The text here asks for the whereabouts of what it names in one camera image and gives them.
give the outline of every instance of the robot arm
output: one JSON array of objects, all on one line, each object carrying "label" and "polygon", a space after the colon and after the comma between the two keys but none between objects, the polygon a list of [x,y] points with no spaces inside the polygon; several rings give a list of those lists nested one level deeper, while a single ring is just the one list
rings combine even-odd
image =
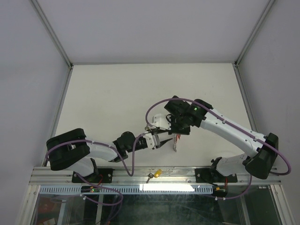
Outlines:
[{"label": "robot arm", "polygon": [[[207,110],[198,105],[190,105],[188,102],[182,100],[169,101],[165,109],[170,114],[157,114],[153,117],[152,123],[145,128],[147,131],[146,134],[139,137],[135,150],[160,148],[166,142],[172,140],[170,138],[160,141],[158,137],[160,133],[167,132],[168,134],[189,135],[190,126],[201,127],[223,137],[245,152],[245,154],[239,156],[229,158],[218,157],[212,160],[210,167],[211,174],[228,176],[233,173],[248,172],[260,179],[266,179],[277,155],[256,140],[263,140],[271,146],[278,148],[278,137],[272,133],[264,136],[263,134],[246,129],[227,119],[210,104],[200,99],[196,99],[195,101],[210,109],[222,118],[222,120],[216,118],[215,115],[208,113]],[[228,125],[226,121],[251,133],[255,136],[255,139],[251,139],[245,133]],[[49,139],[47,141],[47,148],[50,150],[58,144],[75,140],[85,140],[85,138],[84,131],[78,128]],[[97,175],[98,170],[93,158],[102,158],[109,162],[119,162],[120,157],[112,150],[112,147],[118,151],[123,159],[126,159],[128,157],[127,153],[133,150],[134,141],[134,134],[127,131],[111,143],[105,144],[90,141],[62,146],[49,155],[51,169],[69,169],[78,172],[84,177],[91,174]]]},{"label": "robot arm", "polygon": [[[173,100],[169,101],[165,106],[165,109],[171,114],[171,121],[174,122],[171,125],[171,130],[178,129],[182,131],[182,134],[189,134],[190,126],[201,127],[223,137],[245,153],[239,156],[229,158],[218,157],[216,160],[212,160],[213,164],[210,167],[212,173],[217,172],[222,176],[229,176],[233,173],[248,172],[257,178],[267,179],[277,154],[262,143],[259,143],[257,139],[265,141],[265,143],[278,149],[278,137],[273,133],[265,136],[244,128],[226,118],[210,104],[200,99],[196,99],[195,102],[210,109],[221,119],[218,119],[212,113],[208,113],[206,109],[198,105],[190,105],[181,100]],[[252,134],[255,138],[250,138],[244,132],[227,124],[226,121]]]}]

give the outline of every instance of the small tool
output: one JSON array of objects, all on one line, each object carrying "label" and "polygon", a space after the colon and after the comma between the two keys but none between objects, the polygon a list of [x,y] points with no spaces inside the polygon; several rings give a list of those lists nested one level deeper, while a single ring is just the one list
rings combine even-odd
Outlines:
[{"label": "small tool", "polygon": [[148,182],[150,181],[151,178],[153,178],[154,175],[152,173],[149,173],[148,175],[148,180],[146,181],[146,184],[148,184]]}]

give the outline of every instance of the purple cable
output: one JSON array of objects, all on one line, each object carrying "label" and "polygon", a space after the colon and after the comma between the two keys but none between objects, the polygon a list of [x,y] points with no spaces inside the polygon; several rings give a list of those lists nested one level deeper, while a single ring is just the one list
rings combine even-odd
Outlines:
[{"label": "purple cable", "polygon": [[[161,100],[157,103],[155,103],[153,106],[151,106],[148,111],[146,112],[146,116],[145,116],[145,119],[146,119],[146,122],[149,126],[153,126],[149,123],[148,121],[148,115],[149,115],[149,112],[157,105],[163,103],[163,102],[168,102],[168,101],[174,101],[174,100],[181,100],[181,101],[187,101],[187,102],[191,102],[191,103],[194,103],[195,105],[198,105],[200,106],[201,108],[205,109],[207,112],[209,112],[210,114],[214,115],[215,117],[217,117],[219,120],[222,120],[223,122],[225,122],[226,124],[228,124],[229,126],[237,129],[238,131],[242,132],[243,134],[246,134],[247,136],[255,139],[255,136],[248,133],[247,131],[243,130],[242,128],[232,124],[231,122],[229,121],[224,121],[222,117],[220,117],[219,115],[217,115],[216,113],[214,113],[212,110],[210,110],[209,108],[205,107],[204,105],[196,102],[196,101],[193,101],[193,100],[190,100],[190,99],[186,99],[186,98],[168,98],[168,99],[164,99],[164,100]],[[292,168],[291,168],[291,165],[289,163],[289,161],[287,160],[287,158],[280,152],[278,151],[277,149],[275,149],[273,146],[269,145],[268,143],[265,143],[263,140],[260,140],[260,139],[257,139],[257,141],[265,146],[267,146],[268,148],[270,148],[272,151],[274,151],[275,153],[277,153],[283,160],[284,162],[286,163],[287,165],[287,172],[272,172],[270,171],[270,173],[274,174],[274,175],[288,175],[291,173],[292,171]]]},{"label": "purple cable", "polygon": [[118,215],[118,213],[120,212],[120,210],[122,208],[122,203],[123,202],[120,203],[119,209],[118,209],[118,211],[114,215],[113,215],[113,212],[115,211],[115,209],[116,209],[117,206],[113,206],[112,207],[112,210],[111,210],[111,212],[110,212],[110,214],[109,214],[109,216],[108,216],[108,218],[107,218],[107,220],[105,222],[105,225],[109,225],[109,222]]},{"label": "purple cable", "polygon": [[[251,183],[252,183],[252,175],[250,175],[249,184],[247,185],[246,189],[245,189],[242,193],[240,193],[239,195],[233,196],[233,197],[225,198],[225,200],[228,200],[228,199],[235,199],[235,198],[239,198],[239,197],[243,196],[243,195],[246,194],[246,193],[248,192],[248,190],[250,189]],[[216,198],[215,196],[212,196],[212,195],[203,195],[203,196],[210,197],[210,198]]]},{"label": "purple cable", "polygon": [[94,185],[90,182],[88,182],[85,178],[83,178],[80,174],[76,173],[77,176],[84,182],[84,183],[87,183],[89,185],[91,185],[92,187],[97,187],[99,189],[105,189],[105,190],[109,190],[109,191],[113,191],[113,192],[116,192],[120,195],[120,200],[116,203],[112,203],[112,204],[108,204],[108,203],[103,203],[103,202],[98,202],[98,201],[95,201],[94,199],[91,199],[89,198],[88,196],[84,195],[87,199],[89,199],[90,201],[94,202],[94,203],[97,203],[97,204],[100,204],[100,205],[106,205],[106,206],[114,206],[114,205],[117,205],[117,204],[120,204],[122,201],[123,201],[123,195],[120,191],[116,190],[116,189],[112,189],[112,188],[109,188],[109,187],[103,187],[103,186],[99,186],[99,185]]},{"label": "purple cable", "polygon": [[113,146],[110,146],[108,144],[105,144],[105,143],[93,142],[91,140],[76,140],[76,141],[69,141],[69,142],[64,142],[64,143],[58,144],[58,145],[54,146],[53,148],[49,149],[49,151],[47,151],[47,153],[45,155],[45,158],[46,158],[46,160],[49,160],[49,155],[51,154],[51,152],[53,152],[57,148],[65,146],[65,145],[74,144],[74,143],[93,143],[93,144],[98,144],[98,145],[106,146],[106,147],[112,149],[113,151],[115,151],[117,153],[117,155],[119,156],[119,158],[121,159],[121,161],[122,161],[122,163],[124,165],[124,168],[125,168],[127,174],[130,177],[132,177],[134,175],[134,172],[135,172],[135,147],[136,147],[136,143],[138,142],[139,138],[142,137],[142,136],[144,136],[144,135],[145,135],[145,133],[141,133],[140,135],[138,135],[136,137],[136,139],[135,139],[135,142],[133,143],[133,147],[132,147],[132,172],[131,173],[129,172],[124,159],[122,158],[122,156],[118,152],[118,150],[116,150],[116,148],[114,148]]},{"label": "purple cable", "polygon": [[[110,146],[108,144],[101,143],[101,142],[93,142],[91,140],[75,140],[75,141],[69,141],[69,142],[64,142],[64,143],[58,144],[58,145],[54,146],[53,148],[49,149],[49,151],[47,151],[47,153],[45,155],[45,158],[46,158],[46,160],[49,160],[49,155],[54,150],[56,150],[56,149],[58,149],[58,148],[60,148],[62,146],[65,146],[65,145],[74,144],[74,143],[93,143],[93,144],[98,144],[98,145],[106,146],[106,147],[112,149],[113,151],[115,151],[117,153],[117,155],[120,157],[120,159],[121,159],[121,161],[122,161],[122,163],[124,165],[124,168],[125,168],[127,174],[132,177],[134,175],[134,172],[135,172],[135,147],[136,147],[136,143],[138,142],[139,138],[142,137],[142,136],[144,136],[144,135],[145,135],[145,133],[142,133],[142,134],[138,135],[136,137],[135,141],[134,141],[134,144],[133,144],[133,148],[132,148],[132,173],[129,172],[129,170],[128,170],[128,168],[127,168],[127,166],[125,164],[125,161],[122,158],[121,154],[113,146]],[[118,202],[116,202],[116,203],[113,203],[113,204],[107,204],[107,203],[103,203],[103,202],[97,202],[97,201],[95,201],[95,200],[93,200],[93,199],[85,196],[88,200],[90,200],[90,201],[92,201],[94,203],[101,204],[101,205],[106,205],[106,206],[114,206],[114,205],[122,203],[122,201],[123,201],[123,195],[122,195],[121,192],[119,192],[119,191],[117,191],[115,189],[112,189],[112,188],[102,187],[102,186],[99,186],[99,185],[94,185],[94,184],[88,182],[87,180],[85,180],[80,174],[78,174],[78,173],[76,173],[76,174],[77,174],[77,176],[83,182],[91,185],[92,187],[98,187],[98,188],[102,188],[102,189],[106,189],[106,190],[111,190],[111,191],[114,191],[114,192],[116,192],[116,193],[118,193],[120,195],[120,200]]]}]

